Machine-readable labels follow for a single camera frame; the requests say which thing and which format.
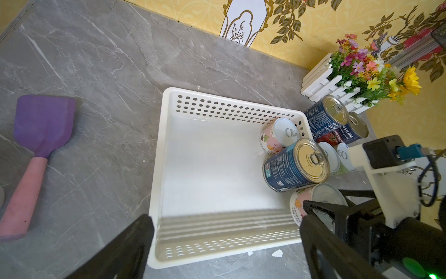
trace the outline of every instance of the black cable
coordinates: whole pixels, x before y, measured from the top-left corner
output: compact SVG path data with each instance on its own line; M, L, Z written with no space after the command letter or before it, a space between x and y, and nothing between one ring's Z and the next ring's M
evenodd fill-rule
M435 203L435 200L437 199L437 192L438 192L438 181L439 181L439 172L436 161L446 152L446 149L443 149L440 154L438 154L435 158L432 155L427 155L426 157L429 160L429 165L423 170L421 175L418 177L418 195L420 197L420 202L422 205L426 207L430 207ZM430 199L429 203L424 202L423 200L423 190L421 188L421 182L423 180L424 175L426 172L432 167L432 170L434 171L434 192L432 193L432 198Z

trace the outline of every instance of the yellow flower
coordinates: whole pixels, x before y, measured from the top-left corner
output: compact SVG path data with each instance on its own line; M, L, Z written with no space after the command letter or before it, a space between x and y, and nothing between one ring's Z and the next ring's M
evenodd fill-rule
M372 80L367 81L368 84L367 88L372 89L372 91L374 91L375 89L380 88L379 85L380 83L381 83L380 80L378 80L377 78L373 78Z
M406 95L409 92L412 92L414 95L418 95L421 88L418 79L419 77L417 77L415 67L410 67L409 69L407 69L403 77L404 85L400 85L401 93L403 95Z
M392 88L392 90L394 92L399 91L400 89L398 88L398 85L396 84L396 79L392 79L391 81L389 81L389 85Z

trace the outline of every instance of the purple spatula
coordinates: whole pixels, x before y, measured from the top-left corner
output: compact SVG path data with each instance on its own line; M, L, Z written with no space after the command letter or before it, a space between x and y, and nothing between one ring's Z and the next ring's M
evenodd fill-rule
M0 242L22 238L36 206L50 153L71 136L76 103L73 98L25 95L17 100L14 137L34 152L0 221Z

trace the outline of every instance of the white plastic basket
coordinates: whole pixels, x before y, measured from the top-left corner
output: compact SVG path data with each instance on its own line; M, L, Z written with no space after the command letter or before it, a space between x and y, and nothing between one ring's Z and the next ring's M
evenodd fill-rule
M178 266L301 242L291 192L266 184L261 131L278 117L311 138L304 113L179 88L163 93L148 264Z

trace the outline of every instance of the purple flower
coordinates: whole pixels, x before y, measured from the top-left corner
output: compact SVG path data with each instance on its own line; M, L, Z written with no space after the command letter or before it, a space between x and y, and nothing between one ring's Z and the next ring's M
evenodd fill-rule
M359 44L355 40L348 39L348 41L349 41L351 47L354 47L354 48L358 48L359 47Z
M363 72L364 71L363 65L364 65L364 62L359 62L359 63L355 62L355 63L353 63L353 71L350 74L352 75L354 73L361 73L361 72Z
M360 50L358 50L358 53L367 55L368 54L368 49L360 49Z
M344 62L341 63L341 66L350 66L351 65L351 57L346 57Z

